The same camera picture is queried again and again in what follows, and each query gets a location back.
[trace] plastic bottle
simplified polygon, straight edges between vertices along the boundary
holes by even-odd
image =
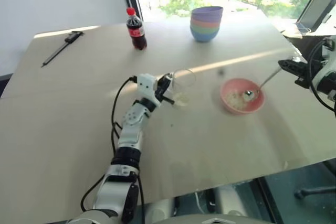
[[[136,16],[133,7],[127,8],[127,14],[129,15],[129,19],[127,20],[127,27],[132,38],[133,46],[136,49],[142,50],[147,47],[147,41],[141,19]]]

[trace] red label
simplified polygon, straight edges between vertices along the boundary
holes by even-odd
[[[145,31],[143,27],[140,27],[139,29],[128,29],[128,32],[130,33],[131,37],[141,37],[145,34]]]

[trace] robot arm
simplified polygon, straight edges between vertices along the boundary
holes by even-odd
[[[325,38],[322,45],[322,56],[311,59],[311,66],[304,62],[293,60],[281,60],[279,65],[287,72],[299,78],[295,81],[303,88],[311,88],[310,81],[315,90],[328,96],[328,99],[336,100],[336,36]]]
[[[134,217],[139,194],[142,130],[163,100],[174,103],[164,96],[172,81],[171,74],[165,74],[158,81],[150,74],[140,74],[134,81],[142,99],[136,100],[123,117],[116,153],[102,180],[93,210],[82,213],[70,223],[128,223]]]

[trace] rice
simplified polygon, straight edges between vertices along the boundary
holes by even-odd
[[[244,110],[247,106],[247,102],[244,100],[243,96],[238,93],[237,90],[227,93],[224,100],[228,105],[237,110]]]
[[[186,93],[179,92],[173,95],[173,100],[175,101],[175,106],[185,107],[189,103],[189,98]]]

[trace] blue bowl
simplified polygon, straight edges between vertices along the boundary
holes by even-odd
[[[218,34],[218,31],[211,33],[211,34],[200,34],[196,31],[194,31],[192,28],[190,28],[191,34],[194,36],[196,41],[200,41],[200,42],[208,42],[210,40],[212,40],[213,38],[216,37],[216,35]]]
[[[199,33],[199,34],[213,34],[214,32],[219,30],[219,26],[217,27],[202,27],[202,26],[198,26],[198,25],[194,25],[192,23],[190,23],[190,28]]]

